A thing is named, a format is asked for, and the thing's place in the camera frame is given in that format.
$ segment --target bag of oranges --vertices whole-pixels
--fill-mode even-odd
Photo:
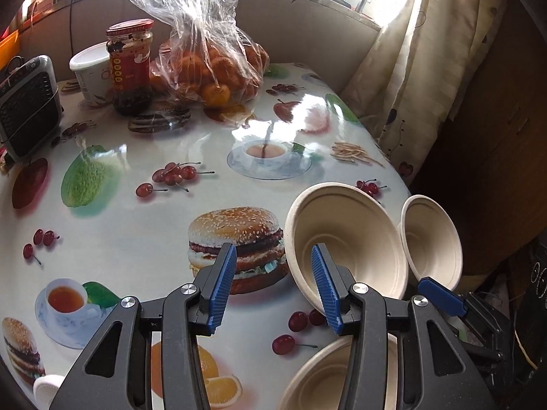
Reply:
[[[150,64],[152,87],[221,108],[258,92],[269,57],[236,27],[237,0],[130,0],[172,27]]]

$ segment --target glass jar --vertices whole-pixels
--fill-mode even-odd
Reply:
[[[123,115],[136,115],[152,99],[150,46],[154,20],[144,18],[108,28],[106,48],[114,84],[114,108]]]

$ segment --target curtain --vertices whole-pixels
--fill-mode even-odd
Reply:
[[[341,94],[409,184],[454,119],[507,0],[406,0]]]

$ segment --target hamburger print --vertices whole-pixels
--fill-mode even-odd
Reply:
[[[268,210],[253,206],[202,214],[188,227],[188,259],[194,277],[212,265],[225,242],[236,246],[237,266],[230,294],[261,290],[289,272],[283,230]]]
[[[45,375],[36,341],[28,327],[17,319],[6,317],[2,321],[5,348],[17,374],[28,385]]]

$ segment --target blue gripper pad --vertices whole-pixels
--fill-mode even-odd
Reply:
[[[236,262],[236,247],[231,245],[224,259],[221,272],[209,301],[209,319],[207,320],[207,326],[212,334],[222,323],[222,317],[224,316],[226,303],[228,302],[228,295],[230,294],[232,281],[236,273]]]
[[[317,284],[317,290],[319,290],[321,296],[326,321],[337,334],[340,334],[343,327],[340,316],[340,297],[334,288],[325,260],[317,245],[314,245],[311,249],[311,269]]]
[[[467,313],[464,301],[435,279],[421,279],[418,282],[418,292],[449,316],[463,317]]]

